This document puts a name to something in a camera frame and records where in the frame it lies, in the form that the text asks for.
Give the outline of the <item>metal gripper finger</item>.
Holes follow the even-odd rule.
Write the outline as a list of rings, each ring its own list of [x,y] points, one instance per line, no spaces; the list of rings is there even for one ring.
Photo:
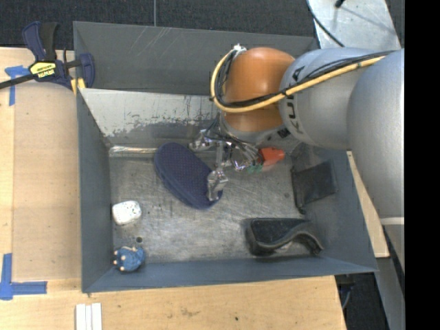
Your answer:
[[[228,183],[223,170],[214,170],[207,176],[207,198],[210,201],[216,201],[219,199],[219,193],[224,189]]]
[[[188,144],[191,151],[207,151],[212,147],[212,139],[207,136],[206,131],[200,131]]]

